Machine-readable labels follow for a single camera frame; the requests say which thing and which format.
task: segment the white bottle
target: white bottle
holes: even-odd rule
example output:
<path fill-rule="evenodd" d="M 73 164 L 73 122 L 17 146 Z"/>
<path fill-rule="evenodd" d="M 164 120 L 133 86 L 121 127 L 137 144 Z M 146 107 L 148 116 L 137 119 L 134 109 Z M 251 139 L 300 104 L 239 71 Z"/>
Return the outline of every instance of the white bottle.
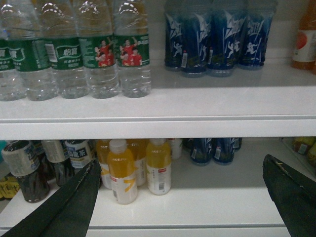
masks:
<path fill-rule="evenodd" d="M 115 56 L 122 93 L 139 98 L 151 91 L 147 14 L 142 0 L 114 0 Z"/>
<path fill-rule="evenodd" d="M 26 90 L 14 68 L 6 38 L 4 29 L 0 28 L 0 100 L 12 101 L 24 98 Z"/>
<path fill-rule="evenodd" d="M 30 0 L 7 0 L 1 8 L 2 26 L 16 70 L 32 101 L 57 96 L 38 15 Z"/>
<path fill-rule="evenodd" d="M 74 0 L 73 8 L 91 95 L 97 99 L 116 96 L 120 89 L 109 7 L 105 0 Z"/>
<path fill-rule="evenodd" d="M 45 46 L 53 75 L 63 98 L 75 99 L 89 93 L 75 23 L 69 0 L 38 0 Z"/>

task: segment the bottle cap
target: bottle cap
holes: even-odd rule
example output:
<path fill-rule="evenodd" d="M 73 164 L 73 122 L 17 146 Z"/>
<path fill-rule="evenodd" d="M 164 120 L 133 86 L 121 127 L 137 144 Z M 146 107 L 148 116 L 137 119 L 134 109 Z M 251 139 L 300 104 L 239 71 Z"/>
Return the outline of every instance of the bottle cap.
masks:
<path fill-rule="evenodd" d="M 150 142 L 153 143 L 155 146 L 161 146 L 163 143 L 166 142 L 165 138 L 152 138 Z"/>
<path fill-rule="evenodd" d="M 125 152 L 127 149 L 127 142 L 125 139 L 112 139 L 110 141 L 110 151 L 115 154 Z"/>

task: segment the yellow drink bottle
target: yellow drink bottle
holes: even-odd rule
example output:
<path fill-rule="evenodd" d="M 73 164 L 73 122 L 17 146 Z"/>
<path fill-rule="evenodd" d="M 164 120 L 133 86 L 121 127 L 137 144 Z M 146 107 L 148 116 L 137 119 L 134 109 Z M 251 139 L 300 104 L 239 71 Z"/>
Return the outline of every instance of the yellow drink bottle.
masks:
<path fill-rule="evenodd" d="M 108 154 L 110 152 L 110 140 L 98 140 L 96 143 L 96 151 L 101 166 L 101 178 L 103 185 L 111 189 L 111 176 L 108 166 Z"/>
<path fill-rule="evenodd" d="M 166 139 L 150 139 L 146 148 L 147 182 L 155 195 L 164 195 L 171 188 L 171 151 Z"/>
<path fill-rule="evenodd" d="M 113 194 L 118 203 L 129 204 L 137 197 L 136 172 L 133 154 L 125 139 L 110 141 L 108 165 Z"/>
<path fill-rule="evenodd" d="M 134 156 L 137 186 L 141 186 L 147 180 L 146 140 L 145 139 L 127 139 L 127 147 L 132 151 L 133 156 Z"/>

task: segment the plastic bottle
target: plastic bottle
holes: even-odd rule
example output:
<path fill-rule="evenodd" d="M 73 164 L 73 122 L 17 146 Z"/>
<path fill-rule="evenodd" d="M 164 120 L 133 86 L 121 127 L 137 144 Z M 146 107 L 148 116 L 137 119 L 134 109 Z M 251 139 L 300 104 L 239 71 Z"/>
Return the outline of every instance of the plastic bottle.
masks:
<path fill-rule="evenodd" d="M 31 141 L 9 142 L 2 150 L 2 156 L 17 178 L 27 202 L 38 202 L 47 197 L 50 188 Z"/>
<path fill-rule="evenodd" d="M 45 50 L 38 15 L 30 0 L 6 0 L 1 9 L 2 26 L 16 70 L 27 97 L 43 101 L 57 96 L 56 82 Z"/>
<path fill-rule="evenodd" d="M 63 98 L 89 93 L 83 68 L 75 14 L 69 0 L 38 0 L 45 47 Z"/>
<path fill-rule="evenodd" d="M 113 194 L 119 204 L 129 204 L 137 198 L 136 172 L 133 154 L 125 139 L 110 141 L 108 165 Z"/>
<path fill-rule="evenodd" d="M 122 93 L 139 98 L 151 91 L 147 13 L 142 0 L 114 0 L 115 58 Z"/>
<path fill-rule="evenodd" d="M 145 139 L 127 139 L 127 147 L 133 153 L 135 168 L 136 168 L 137 186 L 141 186 L 147 180 L 146 140 Z"/>
<path fill-rule="evenodd" d="M 197 78 L 206 72 L 207 42 L 211 29 L 211 1 L 184 0 L 181 7 L 183 26 L 183 76 Z"/>
<path fill-rule="evenodd" d="M 311 70 L 316 61 L 316 0 L 310 0 L 299 25 L 292 67 Z"/>
<path fill-rule="evenodd" d="M 169 71 L 179 71 L 182 60 L 182 0 L 167 0 L 165 16 L 165 58 L 164 65 Z"/>
<path fill-rule="evenodd" d="M 75 175 L 65 141 L 42 140 L 41 143 L 45 149 L 48 161 L 54 167 L 56 183 L 61 187 Z"/>
<path fill-rule="evenodd" d="M 108 166 L 108 154 L 110 152 L 110 140 L 98 140 L 96 144 L 97 157 L 101 166 L 101 178 L 103 185 L 111 189 L 111 176 Z"/>
<path fill-rule="evenodd" d="M 105 0 L 74 0 L 73 7 L 91 95 L 97 99 L 116 96 L 120 89 L 109 7 Z"/>
<path fill-rule="evenodd" d="M 15 70 L 6 39 L 7 34 L 0 22 L 0 100 L 12 101 L 25 98 L 26 89 Z"/>
<path fill-rule="evenodd" d="M 171 150 L 166 139 L 150 139 L 146 148 L 148 189 L 164 195 L 171 188 Z"/>

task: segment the shelf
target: shelf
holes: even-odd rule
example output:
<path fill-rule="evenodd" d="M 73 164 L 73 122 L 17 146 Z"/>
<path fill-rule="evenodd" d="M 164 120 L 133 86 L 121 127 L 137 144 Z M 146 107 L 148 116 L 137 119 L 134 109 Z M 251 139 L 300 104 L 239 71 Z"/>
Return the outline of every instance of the shelf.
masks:
<path fill-rule="evenodd" d="M 108 233 L 115 237 L 158 237 L 168 231 L 168 236 L 179 237 L 216 233 L 236 237 L 289 237 L 262 178 L 266 154 L 316 180 L 314 173 L 306 168 L 309 165 L 305 159 L 277 138 L 243 139 L 242 148 L 228 166 L 211 162 L 199 167 L 183 152 L 182 157 L 172 163 L 172 187 L 166 195 L 152 195 L 145 184 L 139 188 L 135 202 L 120 205 L 112 191 L 102 186 L 87 236 Z M 19 192 L 0 214 L 0 233 L 41 203 L 26 203 Z"/>
<path fill-rule="evenodd" d="M 188 79 L 152 67 L 152 93 L 0 102 L 0 139 L 272 137 L 316 134 L 316 77 L 288 65 Z"/>

